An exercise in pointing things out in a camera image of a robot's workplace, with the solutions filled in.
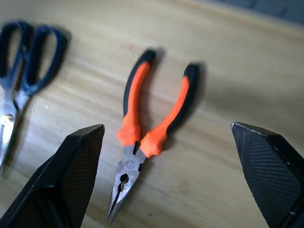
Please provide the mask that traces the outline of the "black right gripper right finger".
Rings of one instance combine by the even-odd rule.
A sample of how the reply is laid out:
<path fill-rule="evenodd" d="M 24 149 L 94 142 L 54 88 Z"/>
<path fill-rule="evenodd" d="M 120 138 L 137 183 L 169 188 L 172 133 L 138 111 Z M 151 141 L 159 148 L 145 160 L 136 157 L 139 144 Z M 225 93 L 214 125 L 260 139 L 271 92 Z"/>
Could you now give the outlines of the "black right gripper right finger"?
<path fill-rule="evenodd" d="M 233 122 L 242 170 L 269 228 L 304 228 L 304 157 L 280 134 Z"/>

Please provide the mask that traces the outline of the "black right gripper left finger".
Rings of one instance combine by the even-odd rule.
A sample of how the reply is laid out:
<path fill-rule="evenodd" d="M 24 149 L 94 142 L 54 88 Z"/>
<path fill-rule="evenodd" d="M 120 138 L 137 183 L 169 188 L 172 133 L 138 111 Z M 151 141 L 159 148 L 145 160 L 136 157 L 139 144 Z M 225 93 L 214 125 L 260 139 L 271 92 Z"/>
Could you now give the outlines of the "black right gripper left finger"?
<path fill-rule="evenodd" d="M 80 228 L 88 207 L 105 127 L 68 135 L 0 218 L 0 228 Z"/>

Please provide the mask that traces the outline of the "orange and black pliers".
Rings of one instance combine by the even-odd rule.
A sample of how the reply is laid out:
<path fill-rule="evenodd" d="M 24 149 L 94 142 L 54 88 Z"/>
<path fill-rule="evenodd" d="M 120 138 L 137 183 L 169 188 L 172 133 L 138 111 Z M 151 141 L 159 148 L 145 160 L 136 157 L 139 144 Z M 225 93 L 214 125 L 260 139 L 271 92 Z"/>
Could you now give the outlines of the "orange and black pliers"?
<path fill-rule="evenodd" d="M 162 152 L 162 146 L 170 134 L 185 120 L 197 91 L 200 66 L 190 62 L 186 66 L 177 100 L 162 122 L 142 136 L 140 122 L 140 93 L 144 79 L 156 60 L 156 50 L 147 49 L 134 64 L 123 95 L 123 124 L 117 132 L 122 147 L 122 159 L 118 162 L 107 220 L 112 222 L 119 213 L 133 186 L 138 180 L 144 163 Z"/>

